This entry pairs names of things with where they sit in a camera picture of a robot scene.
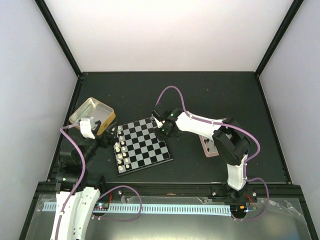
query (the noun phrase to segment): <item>white wall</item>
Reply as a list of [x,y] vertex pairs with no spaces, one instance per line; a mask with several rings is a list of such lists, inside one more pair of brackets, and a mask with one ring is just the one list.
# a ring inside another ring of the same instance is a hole
[[320,236],[320,1],[304,1],[261,75],[295,184]]
[[255,71],[293,0],[46,0],[82,71]]
[[77,80],[35,1],[0,1],[0,78],[0,238],[16,240]]

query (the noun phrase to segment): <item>white square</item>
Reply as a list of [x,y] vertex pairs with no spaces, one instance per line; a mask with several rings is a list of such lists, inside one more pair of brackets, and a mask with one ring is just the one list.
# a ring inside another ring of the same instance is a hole
[[119,171],[119,173],[123,173],[126,171],[126,167],[124,165],[122,165],[122,170],[120,170],[118,167],[118,171]]
[[135,139],[137,137],[137,133],[136,132],[131,133],[130,136],[131,136],[131,139]]
[[145,141],[144,136],[138,136],[138,141],[139,143],[144,142]]
[[140,125],[145,125],[146,124],[146,120],[145,119],[139,120],[139,123],[140,123]]
[[133,149],[134,149],[134,150],[139,149],[139,148],[140,148],[139,143],[135,143],[135,144],[133,144]]
[[144,159],[144,164],[145,164],[145,165],[151,164],[151,159],[150,159],[150,158]]
[[164,156],[162,154],[158,155],[158,156],[156,156],[156,160],[157,161],[162,161],[162,160],[164,160]]
[[138,155],[135,156],[135,157],[136,157],[136,160],[137,160],[137,161],[140,161],[140,160],[144,159],[144,157],[142,156],[142,154],[138,154]]
[[134,155],[136,155],[135,150],[128,151],[128,156],[129,156],[129,158],[132,157],[132,156],[134,156]]
[[135,125],[134,125],[133,122],[128,123],[128,128],[129,128],[129,129],[132,129],[132,128],[134,128],[134,127],[135,127]]
[[135,127],[135,131],[136,131],[136,132],[142,131],[141,126],[136,126],[136,127]]
[[162,154],[165,154],[165,153],[167,153],[168,152],[168,149],[166,148],[166,147],[162,147],[161,148],[161,153]]
[[132,169],[137,169],[139,167],[138,163],[135,161],[133,163],[131,163],[131,167]]
[[131,139],[125,140],[125,143],[127,146],[132,145],[132,140]]
[[153,129],[153,128],[154,128],[154,126],[152,125],[152,122],[147,123],[147,124],[146,124],[146,127],[147,127],[148,129]]
[[146,153],[146,152],[148,152],[147,147],[146,147],[146,146],[143,146],[143,147],[141,148],[141,152],[142,152],[143,154]]
[[148,134],[149,134],[148,129],[142,130],[142,134],[143,134],[143,135],[148,135]]
[[149,156],[150,157],[154,157],[156,155],[154,150],[149,151]]
[[123,163],[126,165],[126,164],[130,164],[131,163],[131,161],[130,161],[130,157],[125,157],[124,159],[123,159]]
[[147,146],[150,146],[150,145],[152,145],[152,141],[151,141],[150,139],[148,139],[148,140],[145,141],[145,144],[146,144]]
[[123,135],[129,135],[130,131],[128,129],[123,130]]
[[155,143],[155,144],[153,144],[153,149],[159,149],[159,148],[160,148],[159,143]]

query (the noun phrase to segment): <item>metal tin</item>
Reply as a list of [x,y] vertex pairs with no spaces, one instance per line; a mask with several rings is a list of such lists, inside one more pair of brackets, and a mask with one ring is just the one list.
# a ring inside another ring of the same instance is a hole
[[116,118],[116,114],[112,107],[90,97],[69,117],[69,121],[74,124],[84,117],[93,117],[95,122],[101,121],[97,132],[97,135],[100,135]]

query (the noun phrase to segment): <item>black square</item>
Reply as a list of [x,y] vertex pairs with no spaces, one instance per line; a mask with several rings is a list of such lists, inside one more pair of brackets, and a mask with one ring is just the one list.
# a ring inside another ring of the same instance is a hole
[[148,149],[148,151],[152,151],[152,150],[154,150],[154,146],[152,146],[152,145],[147,146],[146,148]]
[[145,141],[146,141],[146,140],[149,140],[149,139],[151,139],[150,135],[144,135],[144,140],[145,140]]
[[167,152],[166,152],[166,153],[164,153],[164,154],[163,154],[163,158],[164,158],[164,159],[168,159],[168,158],[170,158],[169,153],[167,153]]
[[128,149],[128,151],[132,151],[134,149],[134,146],[133,145],[129,145],[126,148]]
[[143,136],[144,134],[142,133],[142,131],[137,131],[137,132],[136,132],[136,135],[137,135],[137,137],[141,137],[141,136]]
[[160,146],[160,148],[164,148],[166,146],[166,144],[164,141],[161,141],[161,142],[159,142],[159,146]]
[[145,161],[141,160],[141,161],[138,161],[138,166],[139,167],[143,167],[145,164]]
[[156,144],[158,142],[158,139],[157,138],[153,138],[153,139],[151,139],[151,142],[152,142],[152,144]]
[[125,170],[131,170],[132,169],[132,166],[131,166],[131,164],[128,164],[129,165],[129,167],[127,168],[127,166],[125,165],[125,166],[123,166],[123,167],[125,167]]
[[152,157],[150,157],[150,159],[151,159],[152,163],[156,163],[157,162],[157,157],[156,156],[152,156]]
[[140,145],[140,148],[147,146],[145,141],[139,142],[139,145]]
[[149,158],[149,153],[148,152],[142,153],[142,157],[143,159]]
[[155,155],[160,155],[161,154],[161,150],[160,149],[156,149],[156,150],[154,150],[154,152],[155,152]]
[[141,154],[141,149],[138,148],[138,149],[134,150],[134,152],[135,152],[135,155]]
[[130,157],[130,162],[136,162],[137,161],[137,157],[136,156],[131,156]]

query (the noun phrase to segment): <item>black frame edge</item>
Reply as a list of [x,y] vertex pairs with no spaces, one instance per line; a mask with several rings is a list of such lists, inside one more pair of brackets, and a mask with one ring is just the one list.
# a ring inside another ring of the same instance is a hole
[[[74,91],[73,91],[73,94],[72,94],[72,97],[71,97],[71,101],[70,101],[70,104],[69,104],[69,108],[68,108],[68,110],[66,112],[66,116],[65,116],[65,119],[64,119],[64,122],[63,122],[63,126],[66,126],[69,123],[69,117],[75,111],[76,104],[77,104],[77,101],[78,101],[78,96],[80,94],[80,90],[81,90],[81,87],[82,87],[82,83],[84,82],[84,79],[85,79],[84,77],[80,76],[80,77],[78,77],[78,79],[76,81],[76,84],[75,84],[75,87],[74,87]],[[54,168],[54,166],[56,164],[56,160],[58,159],[58,154],[59,154],[59,150],[60,150],[59,146],[60,146],[62,140],[63,140],[63,135],[60,134],[58,143],[56,145],[57,147],[55,148],[53,159],[52,159],[52,162],[51,162],[51,165],[50,165],[49,173],[47,175],[47,179],[51,178],[53,168]]]
[[282,23],[280,24],[278,30],[276,31],[268,49],[266,50],[261,62],[259,63],[259,66],[257,67],[257,69],[254,72],[258,77],[261,75],[261,73],[265,69],[272,54],[276,50],[278,44],[280,43],[282,37],[284,36],[290,23],[294,19],[296,13],[298,12],[298,10],[303,2],[304,2],[304,0],[294,0],[292,2],[288,12],[286,13],[284,19],[282,20]]
[[269,121],[270,121],[270,124],[271,124],[271,127],[272,127],[272,132],[273,132],[273,135],[275,137],[276,146],[278,148],[278,152],[279,152],[280,157],[282,159],[282,165],[283,165],[283,168],[284,168],[284,174],[286,175],[288,183],[291,184],[292,183],[292,179],[291,179],[291,176],[290,176],[290,173],[289,173],[289,169],[288,169],[288,166],[287,166],[287,163],[286,163],[285,155],[282,152],[282,148],[281,148],[280,141],[279,141],[279,138],[278,138],[278,135],[277,135],[275,124],[274,124],[274,121],[272,119],[272,116],[271,116],[271,113],[270,113],[270,110],[269,110],[269,106],[268,106],[268,103],[267,103],[267,99],[266,99],[266,96],[265,96],[265,93],[264,93],[260,78],[258,76],[256,76],[255,79],[256,79],[256,81],[258,83],[258,86],[259,86],[259,89],[260,89],[260,92],[261,92],[261,96],[263,98],[263,102],[264,102],[264,105],[265,105],[265,108],[266,108],[266,111],[267,111],[267,114],[268,114],[268,118],[269,118]]
[[64,52],[66,58],[68,59],[71,67],[73,68],[75,74],[77,77],[81,75],[81,70],[78,67],[78,64],[72,55],[64,37],[62,36],[62,33],[60,32],[58,25],[56,24],[56,21],[54,20],[54,17],[52,16],[51,12],[49,11],[49,8],[45,2],[45,0],[34,0],[40,9],[45,21],[49,25],[53,35],[55,36],[56,40],[58,41],[62,51]]
[[[266,197],[266,189],[265,186],[261,183],[251,183],[253,184],[255,187],[255,191],[257,193],[257,195],[259,195],[262,198]],[[108,188],[114,187],[114,185],[118,185],[118,184],[109,184]],[[150,192],[150,193],[154,193],[155,191],[159,192],[159,188],[161,187],[172,187],[172,188],[176,188],[177,186],[179,186],[181,184],[170,184],[169,186],[167,186],[166,184],[130,184],[131,187],[135,188],[138,192],[139,190],[145,188],[146,191]],[[37,202],[39,199],[39,196],[41,194],[56,194],[55,191],[55,186],[56,183],[55,182],[39,182],[34,194],[34,197],[32,199],[28,214],[26,216],[19,240],[24,240],[27,237],[27,233],[32,221],[32,217],[34,214],[34,211],[36,209],[37,206]],[[206,196],[207,193],[211,192],[211,187],[212,186],[222,186],[224,187],[224,184],[219,184],[219,183],[214,183],[214,184],[202,184],[201,187],[203,188],[203,190],[201,190],[199,193],[200,195]],[[186,193],[190,192],[190,191],[194,191],[195,189],[198,189],[198,185],[195,186],[191,186],[190,184],[186,184],[184,186],[185,188],[183,188]],[[304,215],[306,224],[307,224],[307,228],[309,230],[310,236],[312,240],[319,240],[318,235],[317,235],[317,231],[316,228],[314,226],[314,223],[312,221],[309,209],[308,209],[308,205],[306,203],[305,197],[303,195],[302,189],[299,185],[288,185],[288,184],[276,184],[276,183],[272,183],[272,184],[268,184],[268,189],[269,189],[269,194],[270,194],[270,198],[295,198],[295,199],[299,199],[299,203],[302,209],[302,213]]]

